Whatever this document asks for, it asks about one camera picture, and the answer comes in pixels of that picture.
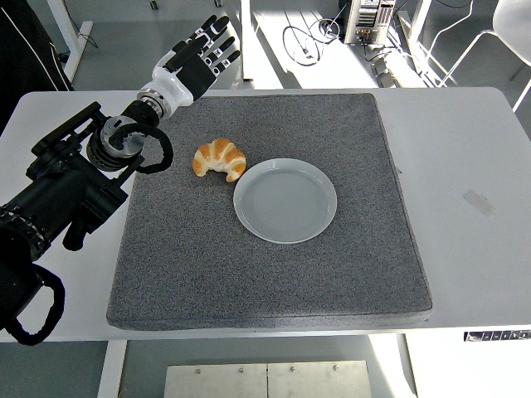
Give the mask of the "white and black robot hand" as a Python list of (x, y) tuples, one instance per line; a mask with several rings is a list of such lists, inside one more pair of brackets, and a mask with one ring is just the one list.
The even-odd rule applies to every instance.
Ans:
[(210, 16), (187, 39), (179, 41), (153, 68), (152, 80), (138, 99), (153, 101), (164, 116), (201, 98), (241, 52), (226, 34), (230, 19)]

